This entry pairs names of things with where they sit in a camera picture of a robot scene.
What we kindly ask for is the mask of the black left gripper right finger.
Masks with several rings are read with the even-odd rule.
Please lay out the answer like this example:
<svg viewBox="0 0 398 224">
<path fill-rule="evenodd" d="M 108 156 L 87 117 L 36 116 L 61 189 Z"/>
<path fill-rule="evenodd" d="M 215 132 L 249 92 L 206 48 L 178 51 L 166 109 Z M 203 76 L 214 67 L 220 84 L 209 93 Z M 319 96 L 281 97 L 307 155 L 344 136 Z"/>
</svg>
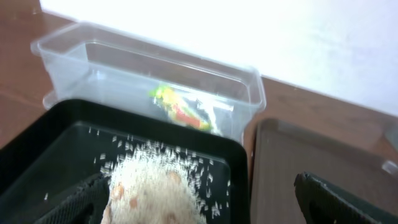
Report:
<svg viewBox="0 0 398 224">
<path fill-rule="evenodd" d="M 387 224 L 397 217 L 312 173 L 296 175 L 295 196 L 307 223 Z"/>
</svg>

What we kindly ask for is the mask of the rice pile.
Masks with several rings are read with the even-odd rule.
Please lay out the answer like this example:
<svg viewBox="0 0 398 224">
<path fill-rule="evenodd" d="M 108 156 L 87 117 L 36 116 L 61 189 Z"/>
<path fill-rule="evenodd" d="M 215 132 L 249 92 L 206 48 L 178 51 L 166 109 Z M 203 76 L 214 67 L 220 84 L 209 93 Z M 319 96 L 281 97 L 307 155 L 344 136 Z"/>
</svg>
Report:
<svg viewBox="0 0 398 224">
<path fill-rule="evenodd" d="M 93 159 L 108 180 L 102 223 L 230 223 L 230 169 L 219 158 L 162 142 L 101 133 Z"/>
</svg>

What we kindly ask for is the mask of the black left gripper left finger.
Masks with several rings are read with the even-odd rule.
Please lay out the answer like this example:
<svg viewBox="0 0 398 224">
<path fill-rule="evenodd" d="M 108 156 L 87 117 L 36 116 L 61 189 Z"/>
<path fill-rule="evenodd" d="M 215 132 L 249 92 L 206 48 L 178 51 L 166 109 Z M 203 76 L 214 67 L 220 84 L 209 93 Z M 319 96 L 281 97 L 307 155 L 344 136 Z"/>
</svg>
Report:
<svg viewBox="0 0 398 224">
<path fill-rule="evenodd" d="M 109 199 L 108 177 L 95 174 L 67 188 L 34 212 L 34 223 L 100 223 Z"/>
</svg>

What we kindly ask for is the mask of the green yellow snack wrapper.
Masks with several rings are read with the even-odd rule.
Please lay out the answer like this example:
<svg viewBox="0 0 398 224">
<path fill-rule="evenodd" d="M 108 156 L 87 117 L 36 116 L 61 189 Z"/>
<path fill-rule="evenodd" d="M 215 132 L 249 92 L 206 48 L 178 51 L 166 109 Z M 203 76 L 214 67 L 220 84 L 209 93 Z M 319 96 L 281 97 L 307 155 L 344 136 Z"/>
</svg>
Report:
<svg viewBox="0 0 398 224">
<path fill-rule="evenodd" d="M 161 85 L 150 91 L 149 95 L 153 97 L 154 104 L 161 107 L 174 123 L 201 131 L 213 129 L 210 119 L 206 119 L 196 112 L 173 88 Z"/>
</svg>

